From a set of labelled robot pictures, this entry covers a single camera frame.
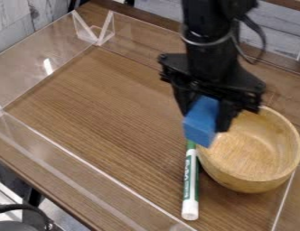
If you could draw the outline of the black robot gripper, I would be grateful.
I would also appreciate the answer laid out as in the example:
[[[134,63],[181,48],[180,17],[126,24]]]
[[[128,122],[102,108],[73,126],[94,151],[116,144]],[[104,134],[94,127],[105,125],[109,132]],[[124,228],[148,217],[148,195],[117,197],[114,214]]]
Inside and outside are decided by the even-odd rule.
[[[173,87],[184,116],[200,97],[219,101],[217,132],[228,132],[243,110],[259,112],[267,84],[244,69],[235,37],[212,42],[186,41],[185,45],[185,53],[158,56],[161,78]]]

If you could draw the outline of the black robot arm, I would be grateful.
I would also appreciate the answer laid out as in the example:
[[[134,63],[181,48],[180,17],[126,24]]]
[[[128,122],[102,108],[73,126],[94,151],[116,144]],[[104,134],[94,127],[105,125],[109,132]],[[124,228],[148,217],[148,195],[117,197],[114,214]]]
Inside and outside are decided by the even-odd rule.
[[[257,8],[257,0],[181,0],[181,7],[180,36],[186,52],[158,56],[161,79],[173,87],[184,115],[193,111],[198,97],[217,99],[216,131],[227,132],[241,111],[260,111],[267,90],[265,82],[240,63],[245,58],[240,25],[268,41],[248,15]]]

